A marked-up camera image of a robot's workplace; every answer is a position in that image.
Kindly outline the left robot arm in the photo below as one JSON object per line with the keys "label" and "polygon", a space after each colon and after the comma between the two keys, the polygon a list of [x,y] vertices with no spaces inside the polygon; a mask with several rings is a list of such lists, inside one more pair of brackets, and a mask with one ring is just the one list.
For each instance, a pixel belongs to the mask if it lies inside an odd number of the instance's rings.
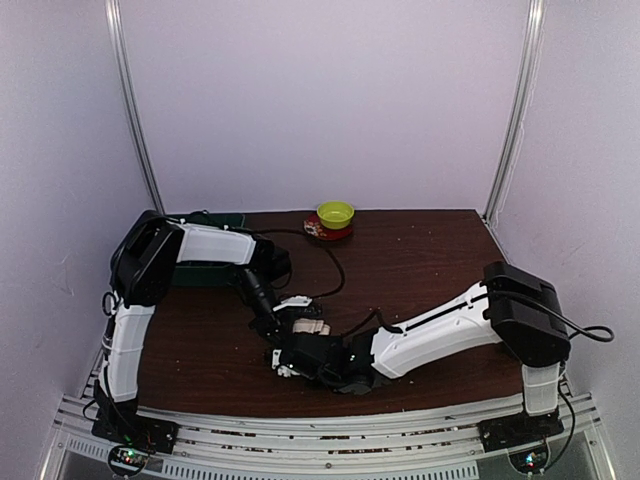
{"label": "left robot arm", "polygon": [[258,331],[275,344],[291,334],[330,332],[312,298],[277,299],[271,283],[289,272],[290,262],[270,240],[229,226],[189,223],[144,211],[111,259],[113,302],[95,391],[106,429],[123,444],[137,442],[144,433],[137,415],[137,380],[150,320],[172,285],[176,266],[190,261],[236,267]]}

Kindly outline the black underwear beige waistband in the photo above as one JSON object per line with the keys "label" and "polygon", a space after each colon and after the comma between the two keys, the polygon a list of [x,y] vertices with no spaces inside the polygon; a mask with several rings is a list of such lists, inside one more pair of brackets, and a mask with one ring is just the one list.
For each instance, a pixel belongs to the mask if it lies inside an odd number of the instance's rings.
{"label": "black underwear beige waistband", "polygon": [[295,318],[288,319],[283,327],[283,334],[279,345],[292,344],[295,340],[309,336],[329,336],[331,326],[322,319]]}

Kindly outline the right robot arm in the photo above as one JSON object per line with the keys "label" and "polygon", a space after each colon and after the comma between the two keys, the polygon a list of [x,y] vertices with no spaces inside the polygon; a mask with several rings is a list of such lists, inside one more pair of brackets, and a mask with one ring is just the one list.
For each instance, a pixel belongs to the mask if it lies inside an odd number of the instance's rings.
{"label": "right robot arm", "polygon": [[505,262],[456,298],[403,322],[330,334],[321,321],[294,322],[271,356],[282,377],[300,376],[342,394],[366,394],[426,364],[489,344],[520,361],[524,411],[513,419],[519,440],[535,440],[558,407],[560,365],[571,350],[556,288]]}

